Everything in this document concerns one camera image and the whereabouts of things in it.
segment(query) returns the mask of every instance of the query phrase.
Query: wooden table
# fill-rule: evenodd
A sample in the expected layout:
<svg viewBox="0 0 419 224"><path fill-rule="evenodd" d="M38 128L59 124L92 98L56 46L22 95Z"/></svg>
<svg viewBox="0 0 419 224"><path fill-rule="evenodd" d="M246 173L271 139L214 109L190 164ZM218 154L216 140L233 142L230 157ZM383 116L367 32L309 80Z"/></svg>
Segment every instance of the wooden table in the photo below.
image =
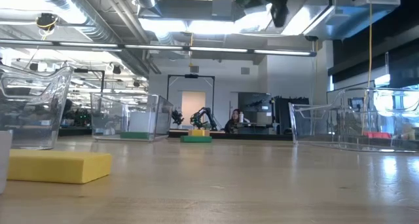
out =
<svg viewBox="0 0 419 224"><path fill-rule="evenodd" d="M1 224L419 223L419 157L280 141L64 138L113 155L86 185L10 181Z"/></svg>

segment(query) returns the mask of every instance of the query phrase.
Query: transparent bin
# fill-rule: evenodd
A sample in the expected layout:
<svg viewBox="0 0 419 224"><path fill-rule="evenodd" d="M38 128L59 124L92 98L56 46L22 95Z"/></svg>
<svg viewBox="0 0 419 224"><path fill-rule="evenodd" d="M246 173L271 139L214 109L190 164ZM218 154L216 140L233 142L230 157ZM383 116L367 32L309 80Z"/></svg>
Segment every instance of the transparent bin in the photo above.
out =
<svg viewBox="0 0 419 224"><path fill-rule="evenodd" d="M419 151L419 91L352 88L329 105L289 104L295 144L375 152Z"/></svg>
<svg viewBox="0 0 419 224"><path fill-rule="evenodd" d="M39 75L0 65L0 130L12 132L16 149L52 149L73 70Z"/></svg>
<svg viewBox="0 0 419 224"><path fill-rule="evenodd" d="M173 105L151 94L92 93L96 140L154 141L169 135Z"/></svg>
<svg viewBox="0 0 419 224"><path fill-rule="evenodd" d="M11 146L12 134L10 132L0 132L0 195L6 187L9 151Z"/></svg>

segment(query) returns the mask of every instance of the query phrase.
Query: yellow sponge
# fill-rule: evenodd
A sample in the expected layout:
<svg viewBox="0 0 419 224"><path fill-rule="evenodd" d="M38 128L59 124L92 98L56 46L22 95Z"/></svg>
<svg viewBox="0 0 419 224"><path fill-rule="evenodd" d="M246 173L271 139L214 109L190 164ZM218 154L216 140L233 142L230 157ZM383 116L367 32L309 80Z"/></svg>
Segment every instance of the yellow sponge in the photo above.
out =
<svg viewBox="0 0 419 224"><path fill-rule="evenodd" d="M106 153L12 149L7 179L84 184L109 175L111 162Z"/></svg>
<svg viewBox="0 0 419 224"><path fill-rule="evenodd" d="M210 136L210 131L203 129L193 129L188 131L188 136Z"/></svg>

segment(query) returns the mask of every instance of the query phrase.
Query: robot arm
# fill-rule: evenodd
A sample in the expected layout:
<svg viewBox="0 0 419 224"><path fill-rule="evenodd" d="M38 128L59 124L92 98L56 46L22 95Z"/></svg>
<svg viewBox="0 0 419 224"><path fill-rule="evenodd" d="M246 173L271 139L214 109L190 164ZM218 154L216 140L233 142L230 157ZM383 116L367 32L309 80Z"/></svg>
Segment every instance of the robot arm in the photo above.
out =
<svg viewBox="0 0 419 224"><path fill-rule="evenodd" d="M211 124L211 131L217 131L217 124L215 123L213 116L211 114L211 109L208 107L201 108L198 112L194 113L191 117L191 124L193 126L196 126L198 129L201 129L204 127L204 125L207 122L201 122L202 116L206 114L209 120L209 123Z"/></svg>

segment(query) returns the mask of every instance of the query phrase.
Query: green tray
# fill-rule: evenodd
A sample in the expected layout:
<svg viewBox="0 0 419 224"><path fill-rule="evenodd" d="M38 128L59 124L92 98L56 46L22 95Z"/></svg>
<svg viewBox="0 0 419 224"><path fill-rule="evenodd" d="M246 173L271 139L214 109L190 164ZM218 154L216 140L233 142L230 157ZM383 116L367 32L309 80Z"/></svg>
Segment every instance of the green tray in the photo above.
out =
<svg viewBox="0 0 419 224"><path fill-rule="evenodd" d="M148 132L121 132L121 139L149 139Z"/></svg>
<svg viewBox="0 0 419 224"><path fill-rule="evenodd" d="M211 136L181 136L183 143L211 143Z"/></svg>

